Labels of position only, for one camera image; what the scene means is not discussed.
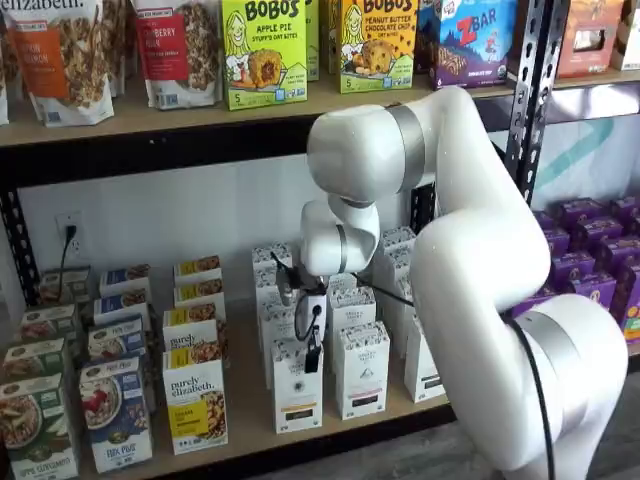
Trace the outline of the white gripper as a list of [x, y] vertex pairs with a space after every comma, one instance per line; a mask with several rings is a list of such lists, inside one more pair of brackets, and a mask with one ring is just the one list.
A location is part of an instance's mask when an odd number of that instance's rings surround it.
[[326, 331], [327, 298], [325, 295], [303, 295], [299, 301], [299, 340], [307, 343], [306, 373], [316, 373]]

